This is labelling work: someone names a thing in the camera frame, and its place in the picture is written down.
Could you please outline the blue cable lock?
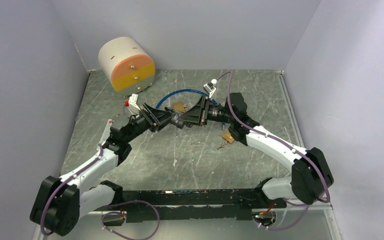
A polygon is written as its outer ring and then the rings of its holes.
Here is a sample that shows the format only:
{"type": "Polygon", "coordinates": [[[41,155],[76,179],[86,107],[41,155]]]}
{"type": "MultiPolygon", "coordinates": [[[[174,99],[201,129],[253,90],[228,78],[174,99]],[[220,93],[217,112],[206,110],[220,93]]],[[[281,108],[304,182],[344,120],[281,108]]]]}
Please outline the blue cable lock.
{"type": "Polygon", "coordinates": [[[166,101],[168,101],[169,99],[178,99],[180,97],[180,95],[186,95],[187,97],[189,95],[200,95],[200,96],[204,96],[204,97],[208,97],[209,94],[208,93],[205,93],[201,90],[197,90],[197,89],[191,89],[191,88],[184,88],[184,89],[179,89],[179,90],[175,90],[173,92],[170,92],[168,93],[167,95],[165,95],[157,104],[156,104],[156,108],[159,109],[166,101]]]}

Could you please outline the long shackle brass padlock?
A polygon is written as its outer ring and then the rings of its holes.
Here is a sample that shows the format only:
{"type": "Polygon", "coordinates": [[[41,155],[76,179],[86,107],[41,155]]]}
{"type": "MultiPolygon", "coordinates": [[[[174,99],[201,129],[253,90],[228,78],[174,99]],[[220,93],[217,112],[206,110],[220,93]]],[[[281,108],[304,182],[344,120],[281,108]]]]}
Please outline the long shackle brass padlock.
{"type": "Polygon", "coordinates": [[[221,137],[223,140],[225,140],[229,144],[232,144],[235,141],[235,139],[232,137],[229,131],[224,132],[221,137]]]}

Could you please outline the black padlock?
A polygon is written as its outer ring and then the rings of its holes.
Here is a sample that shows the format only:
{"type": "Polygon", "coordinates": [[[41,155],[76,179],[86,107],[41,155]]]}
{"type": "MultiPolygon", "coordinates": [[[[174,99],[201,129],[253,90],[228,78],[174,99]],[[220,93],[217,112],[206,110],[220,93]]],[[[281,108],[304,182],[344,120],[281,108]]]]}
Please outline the black padlock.
{"type": "Polygon", "coordinates": [[[176,126],[179,129],[183,129],[184,127],[191,128],[197,121],[195,116],[190,114],[175,112],[172,115],[170,123],[176,126]]]}

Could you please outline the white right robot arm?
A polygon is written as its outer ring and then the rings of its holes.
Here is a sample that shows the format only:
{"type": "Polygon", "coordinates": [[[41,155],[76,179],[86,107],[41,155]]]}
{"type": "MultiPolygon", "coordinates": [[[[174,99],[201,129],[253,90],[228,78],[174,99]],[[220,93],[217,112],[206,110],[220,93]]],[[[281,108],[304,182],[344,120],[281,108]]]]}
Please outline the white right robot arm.
{"type": "Polygon", "coordinates": [[[330,194],[327,191],[334,178],[323,152],[316,147],[297,146],[276,136],[253,120],[247,110],[239,92],[230,93],[224,105],[214,104],[202,96],[191,109],[176,112],[171,121],[179,128],[204,126],[208,121],[229,124],[228,132],[236,142],[265,153],[287,168],[290,176],[269,177],[255,188],[258,206],[266,208],[274,200],[290,198],[305,205],[316,201],[328,203],[330,194]]]}

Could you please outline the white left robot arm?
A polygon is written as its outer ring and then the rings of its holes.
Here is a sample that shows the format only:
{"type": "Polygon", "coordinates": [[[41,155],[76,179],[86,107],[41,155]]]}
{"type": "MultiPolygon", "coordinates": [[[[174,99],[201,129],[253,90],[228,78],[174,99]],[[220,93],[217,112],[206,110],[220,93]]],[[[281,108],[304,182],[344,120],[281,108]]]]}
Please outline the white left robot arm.
{"type": "Polygon", "coordinates": [[[38,190],[30,220],[43,235],[67,235],[78,220],[103,206],[117,210],[124,201],[123,188],[105,180],[95,182],[118,167],[130,154],[130,142],[146,131],[157,132],[167,126],[174,112],[143,104],[137,115],[118,114],[111,120],[108,137],[97,153],[74,170],[59,177],[48,176],[38,190]]]}

